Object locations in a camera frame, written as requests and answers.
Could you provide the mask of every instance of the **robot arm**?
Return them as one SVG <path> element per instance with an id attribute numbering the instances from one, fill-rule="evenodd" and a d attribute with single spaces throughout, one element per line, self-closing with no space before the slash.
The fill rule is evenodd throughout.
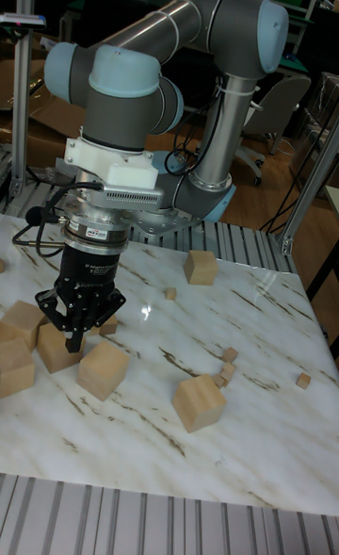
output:
<path id="1" fill-rule="evenodd" d="M 287 17 L 267 0 L 174 0 L 89 49 L 61 43 L 49 54 L 47 88 L 86 109 L 81 136 L 66 147 L 81 188 L 64 208 L 60 274 L 54 289 L 37 295 L 69 351 L 125 301 L 114 277 L 133 210 L 154 212 L 166 201 L 204 218 L 224 198 L 255 84 L 279 64 Z M 186 44 L 214 55 L 227 86 L 218 89 L 193 171 L 158 176 L 146 137 L 171 129 L 183 112 L 160 62 Z"/>

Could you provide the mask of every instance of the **black cable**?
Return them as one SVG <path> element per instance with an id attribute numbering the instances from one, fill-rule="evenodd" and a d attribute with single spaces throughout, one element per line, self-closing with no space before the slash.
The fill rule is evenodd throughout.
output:
<path id="1" fill-rule="evenodd" d="M 31 228 L 30 224 L 27 224 L 27 226 L 25 228 L 22 228 L 21 231 L 19 231 L 19 233 L 17 233 L 16 235 L 14 235 L 13 239 L 12 239 L 12 243 L 13 245 L 27 245 L 27 243 L 29 243 L 29 241 L 19 241 L 19 238 L 24 235 L 24 233 L 26 233 L 27 231 L 29 231 L 29 229 Z"/>
<path id="2" fill-rule="evenodd" d="M 168 155 L 167 155 L 166 158 L 165 158 L 165 162 L 164 162 L 164 166 L 165 166 L 165 169 L 166 169 L 166 171 L 167 171 L 168 174 L 170 174 L 170 175 L 172 175 L 172 176 L 185 176 L 185 175 L 187 175 L 188 173 L 191 173 L 191 172 L 197 167 L 197 164 L 198 164 L 199 159 L 201 160 L 201 161 L 199 161 L 199 165 L 200 165 L 200 163 L 202 163 L 202 160 L 203 160 L 203 158 L 205 157 L 205 155 L 206 155 L 206 153 L 207 153 L 207 151 L 208 151 L 208 148 L 209 148 L 209 146 L 210 146 L 210 141 L 211 141 L 211 139 L 209 139 L 208 147 L 207 147 L 207 146 L 205 147 L 205 150 L 204 150 L 204 152 L 201 154 L 201 157 L 199 157 L 199 159 L 196 161 L 196 163 L 195 163 L 193 166 L 191 166 L 191 162 L 190 162 L 190 161 L 187 161 L 187 162 L 183 165 L 183 167 L 180 168 L 179 170 L 172 171 L 172 170 L 170 169 L 170 167 L 169 167 L 169 161 L 170 161 L 170 158 L 171 158 L 172 155 L 178 155 L 178 154 L 180 154 L 180 153 L 186 154 L 187 157 L 190 157 L 190 156 L 194 156 L 194 155 L 195 155 L 193 152 L 188 151 L 188 149 L 187 149 L 186 147 L 187 147 L 187 145 L 189 144 L 189 142 L 190 142 L 191 140 L 193 140 L 194 135 L 195 135 L 195 132 L 196 132 L 196 130 L 197 130 L 197 125 L 194 125 L 194 124 L 191 125 L 190 128 L 189 128 L 189 130 L 188 130 L 188 133 L 187 133 L 187 135 L 186 135 L 186 137 L 185 137 L 185 139 L 184 139 L 184 141 L 181 142 L 180 144 L 177 144 L 177 140 L 178 140 L 180 131 L 181 131 L 183 125 L 184 125 L 185 123 L 187 123 L 191 118 L 195 117 L 196 115 L 200 115 L 200 114 L 203 113 L 204 111 L 209 110 L 209 109 L 217 102 L 217 100 L 223 99 L 223 94 L 222 94 L 222 92 L 221 92 L 220 89 L 219 89 L 220 87 L 223 87 L 223 85 L 224 85 L 224 80 L 223 80 L 223 76 L 221 75 L 221 76 L 220 76 L 220 84 L 218 85 L 218 90 L 217 90 L 217 92 L 215 92 L 215 93 L 213 94 L 213 97 L 212 97 L 207 103 L 205 103 L 203 106 L 201 106 L 199 109 L 195 109 L 194 111 L 191 111 L 191 113 L 189 113 L 189 114 L 178 124 L 177 129 L 176 129 L 176 131 L 175 131 L 175 135 L 174 135 L 173 148 L 172 148 L 171 151 L 169 151 Z"/>
<path id="3" fill-rule="evenodd" d="M 293 206 L 297 203 L 298 199 L 299 199 L 299 197 L 297 197 L 297 199 L 296 199 L 292 204 L 290 204 L 288 207 L 286 207 L 286 208 L 283 209 L 281 212 L 279 212 L 279 214 L 276 214 L 276 219 L 277 219 L 279 216 L 282 216 L 283 214 L 285 214 L 286 212 L 288 212 L 288 210 L 291 209 L 291 207 L 293 207 Z M 262 226 L 261 228 L 259 228 L 259 230 L 260 230 L 260 231 L 264 230 L 264 228 L 265 228 L 270 222 L 271 222 L 271 220 L 268 220 L 265 224 L 263 224 L 263 226 Z"/>
<path id="4" fill-rule="evenodd" d="M 333 107 L 333 109 L 332 109 L 332 111 L 331 111 L 331 114 L 329 115 L 328 119 L 325 121 L 325 124 L 324 124 L 323 127 L 321 128 L 321 130 L 320 130 L 318 136 L 316 137 L 315 142 L 313 143 L 313 145 L 312 145 L 310 151 L 308 152 L 308 154 L 305 156 L 303 162 L 301 163 L 301 166 L 299 167 L 299 170 L 297 171 L 297 174 L 296 174 L 296 176 L 294 177 L 294 180 L 292 181 L 292 184 L 291 184 L 290 188 L 288 189 L 287 194 L 285 195 L 285 197 L 284 197 L 284 199 L 283 199 L 283 201 L 282 201 L 282 203 L 281 203 L 281 205 L 280 205 L 280 207 L 279 207 L 277 213 L 275 214 L 275 216 L 273 216 L 273 218 L 271 218 L 271 219 L 270 219 L 268 222 L 266 222 L 261 228 L 259 228 L 260 231 L 262 231 L 263 228 L 265 228 L 265 227 L 269 224 L 269 226 L 268 226 L 268 228 L 267 228 L 267 230 L 266 230 L 266 232 L 269 233 L 270 230 L 271 230 L 271 228 L 272 228 L 272 226 L 273 226 L 273 224 L 274 224 L 274 222 L 276 221 L 276 219 L 277 219 L 281 214 L 283 214 L 283 213 L 286 212 L 288 209 L 290 209 L 291 205 L 288 206 L 284 211 L 282 211 L 282 208 L 283 208 L 283 206 L 285 205 L 285 203 L 286 203 L 288 197 L 290 196 L 290 194 L 291 194 L 291 192 L 292 192 L 292 190 L 293 190 L 295 184 L 297 183 L 297 181 L 298 181 L 298 179 L 299 179 L 299 176 L 300 176 L 302 170 L 304 169 L 306 163 L 307 163 L 307 162 L 309 161 L 309 159 L 311 158 L 311 155 L 313 154 L 313 152 L 314 152 L 314 150 L 315 150 L 315 147 L 316 147 L 317 143 L 320 141 L 322 135 L 324 134 L 325 130 L 327 129 L 327 126 L 329 125 L 329 123 L 330 123 L 330 121 L 331 121 L 331 118 L 332 118 L 332 116 L 333 116 L 333 114 L 334 114 L 334 111 L 336 110 L 336 108 L 338 107 L 338 105 L 339 105 L 339 99 L 336 101 L 336 103 L 335 103 L 335 105 L 334 105 L 334 107 Z"/>
<path id="5" fill-rule="evenodd" d="M 336 162 L 335 162 L 334 167 L 329 169 L 329 171 L 328 171 L 326 177 L 324 178 L 324 180 L 322 181 L 322 183 L 321 183 L 319 189 L 317 190 L 315 197 L 318 196 L 319 192 L 320 192 L 320 191 L 324 188 L 324 186 L 327 184 L 327 182 L 328 182 L 330 176 L 333 174 L 333 172 L 334 172 L 335 169 L 337 168 L 338 164 L 339 164 L 339 156 L 338 156 L 338 159 L 337 159 Z M 293 207 L 293 205 L 295 205 L 295 204 L 297 203 L 298 199 L 299 199 L 299 197 L 297 197 L 297 199 L 296 199 L 292 204 L 290 204 L 288 207 L 286 207 L 286 209 L 284 209 L 284 211 L 283 211 L 281 214 L 284 214 L 284 212 L 287 212 L 287 211 L 290 209 L 290 207 Z M 271 230 L 271 232 L 272 232 L 272 233 L 276 233 L 276 232 L 279 231 L 281 228 L 283 228 L 285 225 L 286 225 L 286 222 L 284 222 L 283 224 L 280 224 L 279 226 L 277 226 L 277 228 L 273 228 L 273 229 Z"/>
<path id="6" fill-rule="evenodd" d="M 40 178 L 35 174 L 35 172 L 29 166 L 26 166 L 26 171 L 33 178 L 33 180 L 37 183 L 37 185 L 41 184 Z"/>
<path id="7" fill-rule="evenodd" d="M 179 134 L 179 131 L 180 131 L 180 129 L 182 128 L 182 126 L 184 125 L 184 123 L 187 122 L 188 119 L 189 119 L 190 117 L 196 115 L 197 113 L 201 113 L 201 112 L 202 112 L 202 107 L 201 107 L 201 109 L 199 109 L 199 111 L 194 111 L 194 112 L 190 113 L 190 114 L 179 124 L 178 129 L 177 129 L 176 134 L 175 134 L 175 137 L 174 137 L 173 150 L 172 150 L 172 151 L 169 151 L 169 154 L 166 156 L 165 162 L 164 162 L 165 169 L 166 169 L 166 171 L 167 171 L 168 174 L 170 174 L 170 175 L 172 175 L 172 176 L 186 176 L 187 174 L 189 174 L 189 173 L 191 173 L 193 170 L 195 170 L 198 166 L 200 166 L 200 164 L 201 164 L 202 161 L 204 160 L 204 158 L 205 158 L 205 156 L 206 156 L 206 154 L 207 154 L 207 152 L 208 152 L 208 150 L 209 150 L 209 147 L 210 147 L 210 145 L 211 145 L 213 136 L 214 136 L 215 133 L 216 133 L 216 129 L 217 129 L 217 125 L 218 125 L 218 119 L 219 119 L 219 116 L 220 116 L 220 112 L 221 112 L 221 107 L 222 107 L 223 99 L 224 99 L 224 94 L 223 94 L 223 92 L 221 92 L 220 90 L 218 90 L 218 93 L 217 93 L 217 95 L 215 95 L 215 96 L 213 97 L 213 100 L 209 101 L 209 103 L 206 104 L 206 105 L 203 107 L 203 109 L 211 108 L 217 101 L 219 101 L 218 112 L 217 112 L 217 116 L 216 116 L 215 123 L 214 123 L 214 126 L 213 126 L 213 130 L 212 130 L 212 132 L 211 132 L 211 134 L 210 134 L 210 137 L 209 137 L 209 139 L 208 139 L 208 142 L 207 142 L 207 144 L 206 144 L 206 146 L 205 146 L 203 152 L 200 154 L 200 156 L 199 156 L 199 158 L 197 159 L 197 161 L 193 164 L 193 166 L 192 166 L 192 165 L 190 164 L 190 162 L 188 161 L 182 168 L 180 168 L 180 170 L 172 171 L 172 170 L 169 168 L 170 157 L 171 157 L 172 155 L 177 155 L 177 154 L 180 153 L 180 151 L 182 150 L 182 149 L 180 149 L 180 146 L 181 146 L 181 145 L 177 145 L 177 144 L 176 144 L 176 140 L 177 140 L 177 136 L 178 136 L 178 134 Z M 190 152 L 190 151 L 187 152 L 185 149 L 184 149 L 184 152 L 185 152 L 185 153 L 188 153 L 189 155 L 194 155 L 192 152 Z"/>
<path id="8" fill-rule="evenodd" d="M 57 255 L 58 253 L 62 252 L 62 248 L 60 248 L 60 249 L 56 250 L 55 252 L 43 254 L 41 252 L 41 249 L 40 249 L 40 243 L 41 243 L 42 233 L 43 233 L 48 215 L 50 214 L 51 210 L 53 210 L 55 208 L 55 206 L 59 203 L 59 201 L 62 199 L 62 197 L 71 188 L 90 188 L 91 190 L 103 190 L 103 185 L 101 183 L 98 183 L 98 182 L 77 182 L 77 183 L 74 183 L 72 185 L 68 185 L 66 187 L 61 187 L 51 197 L 51 199 L 46 203 L 45 207 L 42 210 L 42 218 L 41 218 L 41 223 L 40 223 L 40 227 L 39 227 L 38 234 L 37 234 L 37 240 L 36 240 L 36 251 L 37 251 L 37 254 L 42 258 L 53 257 L 54 255 Z"/>

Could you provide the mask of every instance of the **small wooden cube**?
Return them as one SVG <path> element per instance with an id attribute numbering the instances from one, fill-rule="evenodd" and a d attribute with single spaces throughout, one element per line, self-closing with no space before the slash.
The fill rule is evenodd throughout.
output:
<path id="1" fill-rule="evenodd" d="M 212 285 L 218 273 L 218 262 L 213 252 L 190 250 L 184 271 L 190 285 Z"/>
<path id="2" fill-rule="evenodd" d="M 210 375 L 201 375 L 180 382 L 172 404 L 188 433 L 217 423 L 226 399 Z"/>
<path id="3" fill-rule="evenodd" d="M 34 383 L 34 361 L 22 338 L 0 344 L 0 398 Z"/>
<path id="4" fill-rule="evenodd" d="M 176 298 L 176 288 L 168 287 L 165 291 L 165 297 L 167 300 L 175 300 Z"/>
<path id="5" fill-rule="evenodd" d="M 123 381 L 129 356 L 102 341 L 79 365 L 77 382 L 99 400 L 106 400 Z"/>
<path id="6" fill-rule="evenodd" d="M 100 335 L 105 337 L 105 335 L 113 335 L 117 331 L 118 321 L 115 314 L 111 316 L 104 324 L 100 327 Z"/>
<path id="7" fill-rule="evenodd" d="M 40 327 L 37 350 L 50 373 L 72 367 L 82 358 L 86 340 L 82 340 L 80 351 L 72 354 L 67 350 L 65 341 L 65 335 L 52 323 Z"/>
<path id="8" fill-rule="evenodd" d="M 21 337 L 29 351 L 37 345 L 39 327 L 46 316 L 38 306 L 18 300 L 0 320 L 0 342 Z"/>
<path id="9" fill-rule="evenodd" d="M 227 350 L 225 350 L 225 352 L 222 354 L 222 360 L 225 363 L 232 363 L 233 360 L 235 360 L 236 356 L 238 355 L 238 352 L 234 349 L 234 348 L 228 348 Z"/>
<path id="10" fill-rule="evenodd" d="M 221 375 L 214 375 L 212 379 L 219 389 L 221 387 L 225 387 L 228 383 L 225 379 L 223 379 L 223 377 L 221 377 Z"/>
<path id="11" fill-rule="evenodd" d="M 310 385 L 311 377 L 310 375 L 306 375 L 306 373 L 300 373 L 297 386 L 301 387 L 302 389 L 307 389 Z"/>
<path id="12" fill-rule="evenodd" d="M 233 377 L 234 371 L 235 371 L 235 366 L 232 363 L 226 363 L 222 367 L 219 375 L 220 377 L 222 377 L 222 379 L 225 379 L 227 382 L 229 382 Z"/>

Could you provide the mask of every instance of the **gray metal rail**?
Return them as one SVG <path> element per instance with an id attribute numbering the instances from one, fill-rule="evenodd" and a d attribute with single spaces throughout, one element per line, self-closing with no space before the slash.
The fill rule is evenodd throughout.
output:
<path id="1" fill-rule="evenodd" d="M 0 474 L 1 555 L 335 555 L 337 517 Z"/>

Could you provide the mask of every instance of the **marble tabletop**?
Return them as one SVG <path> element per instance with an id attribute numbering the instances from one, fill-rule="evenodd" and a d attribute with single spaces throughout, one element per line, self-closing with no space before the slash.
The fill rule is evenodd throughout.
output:
<path id="1" fill-rule="evenodd" d="M 57 277 L 58 258 L 11 245 L 22 226 L 0 216 L 1 313 Z M 58 240 L 56 228 L 47 233 Z M 50 375 L 34 352 L 34 387 L 0 400 L 0 471 L 339 514 L 338 371 L 299 277 L 218 261 L 213 286 L 189 286 L 185 258 L 138 243 L 121 256 L 127 303 L 110 339 L 131 360 L 105 402 L 75 382 L 77 367 Z M 225 411 L 189 434 L 170 403 L 176 386 L 219 372 L 229 346 L 239 354 Z M 312 376 L 306 391 L 296 386 L 302 371 Z"/>

